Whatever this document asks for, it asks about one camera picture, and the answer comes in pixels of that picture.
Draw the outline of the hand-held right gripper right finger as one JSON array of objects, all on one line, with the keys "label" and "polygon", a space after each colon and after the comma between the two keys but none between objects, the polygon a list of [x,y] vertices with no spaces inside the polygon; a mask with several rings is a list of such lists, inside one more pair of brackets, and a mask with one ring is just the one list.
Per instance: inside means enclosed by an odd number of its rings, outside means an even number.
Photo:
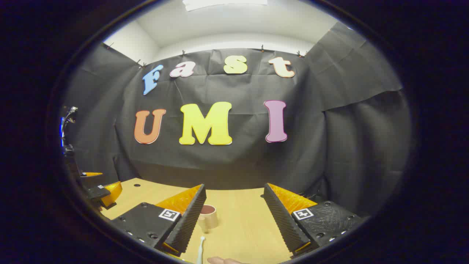
[{"label": "hand-held right gripper right finger", "polygon": [[293,258],[330,244],[367,219],[335,202],[315,202],[271,183],[264,185],[263,198]]}]

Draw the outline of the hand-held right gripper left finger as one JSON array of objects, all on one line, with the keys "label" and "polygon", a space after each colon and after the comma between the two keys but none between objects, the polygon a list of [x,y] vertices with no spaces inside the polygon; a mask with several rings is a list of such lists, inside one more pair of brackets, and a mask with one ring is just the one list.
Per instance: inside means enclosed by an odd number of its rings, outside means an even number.
[{"label": "hand-held right gripper left finger", "polygon": [[199,184],[157,204],[141,202],[111,222],[138,243],[179,257],[187,250],[206,197],[206,186]]}]

